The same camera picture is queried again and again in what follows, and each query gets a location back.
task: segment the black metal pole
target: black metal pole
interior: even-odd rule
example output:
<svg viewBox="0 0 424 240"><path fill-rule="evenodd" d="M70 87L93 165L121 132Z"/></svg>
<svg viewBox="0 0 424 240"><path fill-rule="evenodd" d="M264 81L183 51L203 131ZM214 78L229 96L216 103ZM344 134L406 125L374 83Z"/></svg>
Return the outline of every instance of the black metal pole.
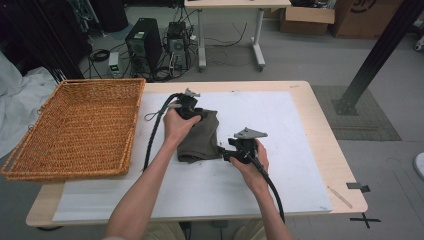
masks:
<svg viewBox="0 0 424 240"><path fill-rule="evenodd" d="M351 115L356 113L355 105L359 98L423 10L424 0L403 1L346 92L335 102L334 107L337 114Z"/></svg>

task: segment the wicker basket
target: wicker basket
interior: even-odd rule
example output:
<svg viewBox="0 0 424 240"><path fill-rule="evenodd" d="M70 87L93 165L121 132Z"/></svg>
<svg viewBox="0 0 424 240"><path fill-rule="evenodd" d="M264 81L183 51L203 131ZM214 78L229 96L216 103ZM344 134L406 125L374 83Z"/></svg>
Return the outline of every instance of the wicker basket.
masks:
<svg viewBox="0 0 424 240"><path fill-rule="evenodd" d="M8 180L126 174L144 79L67 80L1 169Z"/></svg>

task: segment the white desk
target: white desk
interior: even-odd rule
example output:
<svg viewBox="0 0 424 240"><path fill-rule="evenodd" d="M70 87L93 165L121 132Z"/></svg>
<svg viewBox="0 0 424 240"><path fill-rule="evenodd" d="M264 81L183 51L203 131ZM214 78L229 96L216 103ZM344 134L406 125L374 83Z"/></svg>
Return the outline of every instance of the white desk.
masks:
<svg viewBox="0 0 424 240"><path fill-rule="evenodd" d="M290 6L289 0L198 0L188 1L185 0L187 8L198 9L198 23L199 23L199 71L203 71L206 67L206 52L205 52L205 39L203 37L203 14L202 9L205 8L258 8L258 16L256 23L255 36L252 37L252 46L255 52L256 60L260 71L265 69L265 59L263 57L261 48L259 46L259 37L261 34L262 19L264 15L264 8L281 8Z"/></svg>
<svg viewBox="0 0 424 240"><path fill-rule="evenodd" d="M303 81L278 82L197 82L147 84L145 92L173 92L190 87L199 92L239 91L288 91L299 114L318 169L327 187L333 213L365 212L367 204L360 190L351 190L347 182L356 182L347 162L334 138L328 122L309 84ZM44 184L28 216L30 226L64 225L52 221L63 192L64 183ZM85 221L68 222L66 225L87 224ZM89 222L90 224L105 221Z"/></svg>

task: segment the box flap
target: box flap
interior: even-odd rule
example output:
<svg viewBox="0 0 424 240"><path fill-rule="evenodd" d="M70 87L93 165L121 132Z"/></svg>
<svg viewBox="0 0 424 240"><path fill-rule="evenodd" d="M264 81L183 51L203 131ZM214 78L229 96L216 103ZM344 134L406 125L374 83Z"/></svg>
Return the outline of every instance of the box flap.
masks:
<svg viewBox="0 0 424 240"><path fill-rule="evenodd" d="M321 8L287 7L286 20L296 22L334 23L334 10Z"/></svg>

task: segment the person's left hand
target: person's left hand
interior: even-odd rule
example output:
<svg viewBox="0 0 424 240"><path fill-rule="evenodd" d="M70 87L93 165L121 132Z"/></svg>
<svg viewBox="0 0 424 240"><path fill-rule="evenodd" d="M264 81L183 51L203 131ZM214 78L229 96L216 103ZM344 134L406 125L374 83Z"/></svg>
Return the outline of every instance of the person's left hand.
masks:
<svg viewBox="0 0 424 240"><path fill-rule="evenodd" d="M187 136L191 127L199 122L200 119L200 116L194 116L184 120L175 109L168 108L163 118L165 123L165 142L175 144L175 147L178 146Z"/></svg>

